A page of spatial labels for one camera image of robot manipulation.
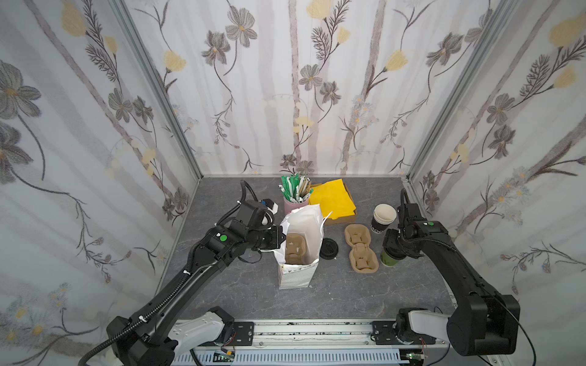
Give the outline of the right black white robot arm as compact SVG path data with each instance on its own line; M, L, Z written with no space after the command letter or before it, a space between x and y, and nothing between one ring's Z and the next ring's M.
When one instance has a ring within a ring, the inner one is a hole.
M418 221L389 229L383 249L393 259L426 256L450 287L457 308L441 328L462 356L512 355L517 349L520 304L501 294L470 265L448 230L437 221Z

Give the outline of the brown pulp carrier top piece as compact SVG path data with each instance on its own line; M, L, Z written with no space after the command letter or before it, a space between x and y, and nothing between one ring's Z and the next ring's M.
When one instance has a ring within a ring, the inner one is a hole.
M286 237L285 263L288 265L307 264L308 244L301 234L291 233Z

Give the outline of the white patterned paper bag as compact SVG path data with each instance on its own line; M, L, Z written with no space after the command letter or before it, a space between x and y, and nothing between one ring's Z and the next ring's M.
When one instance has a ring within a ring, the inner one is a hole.
M279 289L308 288L320 261L324 239L324 217L319 204L295 209L280 228L285 239L273 251L279 265Z

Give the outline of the green paper cup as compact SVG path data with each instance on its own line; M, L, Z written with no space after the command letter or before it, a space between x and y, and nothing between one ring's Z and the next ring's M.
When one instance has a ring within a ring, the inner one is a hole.
M404 259L404 256L395 256L390 254L386 249L382 250L380 255L381 263L387 267L393 267L397 265L401 260Z

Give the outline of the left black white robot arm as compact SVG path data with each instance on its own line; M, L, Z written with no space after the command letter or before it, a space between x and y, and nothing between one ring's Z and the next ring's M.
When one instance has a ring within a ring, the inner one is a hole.
M179 342L170 338L172 328L204 286L246 250L277 249L284 240L279 225L249 229L244 234L222 226L211 228L190 249L183 270L131 317L112 320L108 339L88 351L78 364L87 365L108 347L124 365L172 364L179 349Z

